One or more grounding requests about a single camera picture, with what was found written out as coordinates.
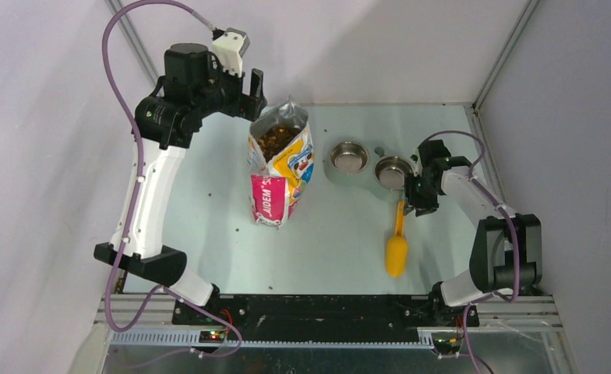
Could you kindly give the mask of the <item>left steel bowl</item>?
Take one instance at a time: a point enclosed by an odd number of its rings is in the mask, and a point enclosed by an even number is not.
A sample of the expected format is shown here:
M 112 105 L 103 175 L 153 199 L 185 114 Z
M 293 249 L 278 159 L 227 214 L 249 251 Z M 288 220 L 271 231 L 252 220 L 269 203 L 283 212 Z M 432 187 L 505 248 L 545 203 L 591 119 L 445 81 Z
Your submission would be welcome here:
M 331 150 L 330 162 L 337 171 L 343 174 L 358 174 L 366 168 L 369 162 L 369 153 L 360 143 L 343 141 Z

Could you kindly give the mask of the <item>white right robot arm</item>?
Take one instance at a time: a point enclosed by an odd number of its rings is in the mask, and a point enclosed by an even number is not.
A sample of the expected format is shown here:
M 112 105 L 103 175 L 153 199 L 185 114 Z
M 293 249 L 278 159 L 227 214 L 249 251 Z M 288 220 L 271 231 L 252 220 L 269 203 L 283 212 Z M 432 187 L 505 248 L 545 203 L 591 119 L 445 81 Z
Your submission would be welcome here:
M 542 279 L 542 227 L 532 213 L 522 214 L 498 199 L 474 173 L 474 165 L 454 156 L 441 139 L 423 141 L 413 155 L 416 171 L 405 177 L 405 210 L 420 217 L 435 213 L 439 198 L 454 201 L 475 227 L 468 269 L 433 287 L 439 295 L 428 305 L 429 318 L 447 326 L 459 306 L 509 291 L 513 300 L 522 288 Z

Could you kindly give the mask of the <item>pale green bowl stand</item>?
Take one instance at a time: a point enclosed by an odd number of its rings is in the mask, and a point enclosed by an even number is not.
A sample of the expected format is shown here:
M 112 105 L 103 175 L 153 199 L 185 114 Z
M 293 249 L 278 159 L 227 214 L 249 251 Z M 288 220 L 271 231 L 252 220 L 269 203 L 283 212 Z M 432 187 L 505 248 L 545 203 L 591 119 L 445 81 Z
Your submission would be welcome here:
M 364 189 L 372 193 L 377 199 L 380 199 L 388 203 L 395 203 L 399 199 L 403 198 L 404 189 L 401 191 L 387 190 L 378 183 L 374 175 L 374 167 L 376 166 L 377 161 L 381 157 L 398 156 L 396 153 L 389 151 L 388 149 L 384 148 L 383 146 L 379 144 L 361 143 L 359 141 L 354 141 L 354 142 L 362 144 L 368 150 L 369 162 L 366 168 L 363 171 L 359 172 L 358 174 L 346 175 L 346 174 L 343 174 L 337 171 L 333 167 L 332 163 L 330 162 L 330 152 L 333 149 L 333 147 L 339 144 L 340 142 L 335 143 L 332 146 L 328 155 L 326 155 L 323 160 L 324 173 L 329 181 L 331 181 L 332 183 L 336 185 L 343 185 L 347 187 L 356 187 L 359 189 Z M 406 158 L 404 159 L 409 161 L 412 164 L 413 170 L 414 170 L 415 167 L 412 161 Z

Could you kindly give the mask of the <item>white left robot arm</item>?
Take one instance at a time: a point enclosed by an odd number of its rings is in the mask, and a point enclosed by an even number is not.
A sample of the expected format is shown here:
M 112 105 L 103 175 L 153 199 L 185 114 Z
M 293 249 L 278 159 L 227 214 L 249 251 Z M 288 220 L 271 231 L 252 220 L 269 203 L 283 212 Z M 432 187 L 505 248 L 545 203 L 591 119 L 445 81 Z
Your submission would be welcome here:
M 221 113 L 255 121 L 266 107 L 263 72 L 251 71 L 250 91 L 243 93 L 242 57 L 248 48 L 213 42 L 172 45 L 164 54 L 165 74 L 136 106 L 139 130 L 122 226 L 109 242 L 96 245 L 94 258 L 153 281 L 191 302 L 202 324 L 218 321 L 218 289 L 187 267 L 187 255 L 164 245 L 164 217 L 175 176 L 203 120 Z

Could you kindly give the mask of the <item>steel bowl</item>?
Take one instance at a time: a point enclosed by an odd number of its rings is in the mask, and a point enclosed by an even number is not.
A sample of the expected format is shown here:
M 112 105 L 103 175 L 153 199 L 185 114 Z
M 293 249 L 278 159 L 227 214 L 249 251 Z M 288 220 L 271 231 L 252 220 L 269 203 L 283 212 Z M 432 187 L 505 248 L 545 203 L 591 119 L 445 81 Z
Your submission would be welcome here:
M 369 153 L 360 143 L 343 141 L 331 150 L 330 162 L 337 171 L 343 174 L 358 174 L 366 168 L 369 162 Z
M 398 156 L 381 157 L 374 167 L 375 179 L 390 191 L 403 190 L 406 176 L 413 171 L 412 164 Z

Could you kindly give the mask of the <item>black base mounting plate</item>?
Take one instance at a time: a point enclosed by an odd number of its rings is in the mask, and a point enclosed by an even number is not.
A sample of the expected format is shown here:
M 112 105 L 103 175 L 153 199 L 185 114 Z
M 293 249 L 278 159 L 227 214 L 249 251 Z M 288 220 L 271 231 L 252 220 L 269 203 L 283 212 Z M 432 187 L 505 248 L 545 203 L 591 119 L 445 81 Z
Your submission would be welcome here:
M 176 302 L 172 324 L 213 326 L 217 316 L 236 327 L 247 344 L 417 343 L 426 327 L 479 326 L 475 308 L 448 307 L 439 296 L 221 295 L 204 316 Z

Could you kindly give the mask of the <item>pet food bag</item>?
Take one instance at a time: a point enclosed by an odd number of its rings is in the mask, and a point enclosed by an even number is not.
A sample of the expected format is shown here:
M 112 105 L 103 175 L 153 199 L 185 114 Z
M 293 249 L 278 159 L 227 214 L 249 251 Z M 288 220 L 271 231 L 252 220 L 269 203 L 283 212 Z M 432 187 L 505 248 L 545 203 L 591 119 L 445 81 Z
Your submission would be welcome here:
M 313 176 L 315 147 L 307 110 L 292 97 L 249 127 L 249 201 L 257 224 L 279 228 Z

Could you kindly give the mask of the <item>right steel bowl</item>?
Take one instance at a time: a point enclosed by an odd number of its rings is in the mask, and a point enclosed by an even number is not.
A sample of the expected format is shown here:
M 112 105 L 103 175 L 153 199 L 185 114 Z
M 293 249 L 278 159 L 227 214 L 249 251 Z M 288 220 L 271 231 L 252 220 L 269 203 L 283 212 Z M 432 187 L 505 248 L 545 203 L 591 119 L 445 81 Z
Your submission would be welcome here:
M 390 191 L 403 190 L 406 176 L 413 171 L 412 164 L 398 156 L 381 157 L 374 167 L 375 179 Z

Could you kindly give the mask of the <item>aluminium frame rail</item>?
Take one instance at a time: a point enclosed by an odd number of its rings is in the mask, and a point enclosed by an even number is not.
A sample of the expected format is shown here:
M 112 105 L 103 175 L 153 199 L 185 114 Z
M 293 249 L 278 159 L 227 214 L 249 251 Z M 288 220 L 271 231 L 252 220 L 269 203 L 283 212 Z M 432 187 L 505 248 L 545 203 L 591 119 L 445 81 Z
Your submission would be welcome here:
M 114 295 L 124 333 L 94 328 L 107 344 L 232 348 L 431 348 L 483 333 L 514 333 L 548 348 L 565 340 L 553 300 L 493 298 L 466 309 L 425 295 L 218 295 L 199 313 L 167 295 Z

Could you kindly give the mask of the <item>yellow plastic scoop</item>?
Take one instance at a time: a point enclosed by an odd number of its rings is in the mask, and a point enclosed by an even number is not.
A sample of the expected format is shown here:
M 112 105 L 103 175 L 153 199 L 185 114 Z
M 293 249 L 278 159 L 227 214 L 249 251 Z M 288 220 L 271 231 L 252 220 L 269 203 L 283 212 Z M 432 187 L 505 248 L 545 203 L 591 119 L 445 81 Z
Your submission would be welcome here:
M 408 241 L 404 236 L 404 200 L 397 202 L 394 234 L 389 238 L 385 248 L 384 265 L 392 277 L 400 277 L 406 267 L 408 258 Z

